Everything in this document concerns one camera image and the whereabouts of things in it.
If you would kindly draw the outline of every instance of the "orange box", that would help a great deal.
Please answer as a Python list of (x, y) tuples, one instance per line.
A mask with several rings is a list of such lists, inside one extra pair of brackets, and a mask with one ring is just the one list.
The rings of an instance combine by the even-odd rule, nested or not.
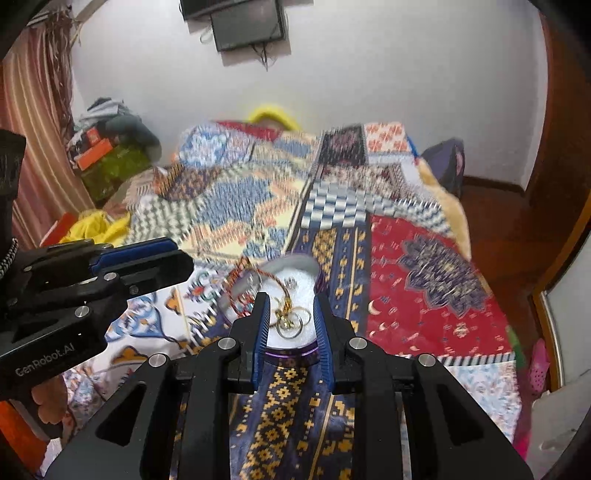
[(85, 171), (93, 163), (98, 162), (101, 158), (107, 155), (111, 150), (113, 150), (113, 145), (111, 145), (108, 138), (104, 138), (76, 159), (78, 167), (80, 167), (82, 171)]
[(96, 127), (92, 127), (92, 128), (89, 128), (87, 130), (87, 132), (86, 132), (86, 138), (88, 138), (88, 141), (90, 142), (90, 144), (92, 146), (94, 146), (98, 142), (100, 142), (99, 131), (96, 129)]

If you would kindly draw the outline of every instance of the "jewelry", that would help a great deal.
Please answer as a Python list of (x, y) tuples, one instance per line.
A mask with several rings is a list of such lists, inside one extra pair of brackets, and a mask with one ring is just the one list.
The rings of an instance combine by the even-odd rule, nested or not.
[(16, 237), (12, 237), (12, 242), (10, 244), (10, 248), (4, 258), (0, 260), (0, 280), (4, 277), (12, 262), (14, 262), (14, 257), (17, 256), (18, 252), (18, 240)]
[(287, 336), (284, 335), (282, 330), (292, 330), (296, 327), (296, 324), (294, 322), (292, 322), (290, 319), (288, 319), (287, 317), (284, 317), (282, 320), (279, 320), (277, 322), (277, 333), (279, 333), (280, 337), (283, 337), (285, 340), (291, 340), (292, 338), (296, 338), (301, 331), (304, 329), (304, 323), (301, 321), (301, 317), (296, 313), (295, 314), (298, 318), (298, 321), (300, 322), (300, 325), (298, 327), (298, 331), (295, 333), (295, 335), (292, 336)]
[[(240, 302), (240, 308), (236, 305), (234, 299), (232, 298), (232, 287), (234, 284), (239, 280), (243, 272), (245, 271), (254, 271), (258, 275), (259, 285), (258, 288), (255, 287), (255, 281), (253, 279), (252, 274), (248, 278), (248, 289), (238, 295), (236, 298), (238, 302)], [(245, 317), (251, 314), (252, 308), (254, 307), (255, 296), (262, 286), (262, 277), (270, 278), (271, 280), (275, 281), (283, 290), (284, 298), (280, 300), (277, 297), (273, 297), (274, 300), (277, 301), (278, 307), (274, 310), (275, 318), (277, 320), (273, 323), (269, 323), (269, 327), (276, 327), (277, 333), (286, 340), (296, 338), (304, 329), (305, 325), (310, 323), (312, 318), (312, 314), (308, 309), (304, 307), (294, 307), (291, 302), (289, 287), (287, 284), (291, 286), (291, 289), (297, 287), (297, 282), (295, 278), (289, 277), (285, 281), (285, 285), (277, 278), (275, 275), (265, 272), (260, 268), (254, 266), (248, 257), (242, 257), (236, 263), (236, 267), (230, 272), (227, 279), (225, 280), (224, 289), (228, 293), (228, 297), (230, 300), (230, 306), (236, 313), (236, 315), (240, 317)], [(302, 316), (296, 312), (296, 310), (301, 310), (303, 313), (308, 315), (306, 322), (302, 320)], [(296, 330), (295, 335), (285, 335), (284, 331)]]
[(287, 277), (285, 279), (285, 286), (288, 290), (295, 290), (297, 288), (297, 282), (294, 277)]
[[(305, 309), (304, 307), (293, 307), (291, 309), (290, 314), (294, 314), (295, 310), (301, 310), (302, 312), (308, 315), (308, 319), (305, 322), (303, 322), (303, 326), (305, 327), (306, 325), (308, 325), (312, 319), (312, 314), (310, 313), (310, 311), (308, 309)], [(301, 320), (301, 316), (298, 313), (295, 313), (295, 315), (297, 315)]]

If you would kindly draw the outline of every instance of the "wooden floor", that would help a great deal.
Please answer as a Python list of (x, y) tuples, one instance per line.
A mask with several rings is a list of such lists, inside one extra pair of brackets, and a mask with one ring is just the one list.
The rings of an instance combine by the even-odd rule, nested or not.
[(541, 333), (528, 296), (564, 244), (568, 226), (519, 193), (464, 186), (472, 259), (519, 337), (526, 357)]

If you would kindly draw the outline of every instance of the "bed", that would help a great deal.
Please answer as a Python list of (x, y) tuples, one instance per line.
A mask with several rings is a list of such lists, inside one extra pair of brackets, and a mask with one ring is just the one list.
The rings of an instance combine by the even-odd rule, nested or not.
[[(125, 194), (125, 242), (169, 236), (195, 268), (183, 284), (130, 300), (106, 351), (64, 373), (63, 442), (150, 355), (198, 354), (227, 335), (216, 302), (237, 258), (291, 252), (316, 258), (333, 311), (357, 335), (388, 353), (433, 353), (510, 441), (521, 440), (515, 336), (470, 262), (462, 207), (401, 123), (321, 135), (201, 124), (180, 136), (170, 167), (134, 177)], [(345, 480), (354, 419), (353, 398), (331, 395), (318, 365), (265, 364), (259, 391), (230, 405), (232, 478)], [(410, 478), (404, 423), (402, 443)]]

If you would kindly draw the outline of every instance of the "striped curtain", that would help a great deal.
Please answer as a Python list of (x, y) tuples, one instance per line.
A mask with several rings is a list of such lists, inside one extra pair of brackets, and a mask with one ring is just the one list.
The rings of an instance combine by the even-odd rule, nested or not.
[(72, 73), (64, 13), (23, 30), (0, 70), (0, 127), (27, 138), (12, 230), (22, 248), (36, 248), (52, 224), (93, 203), (70, 167)]

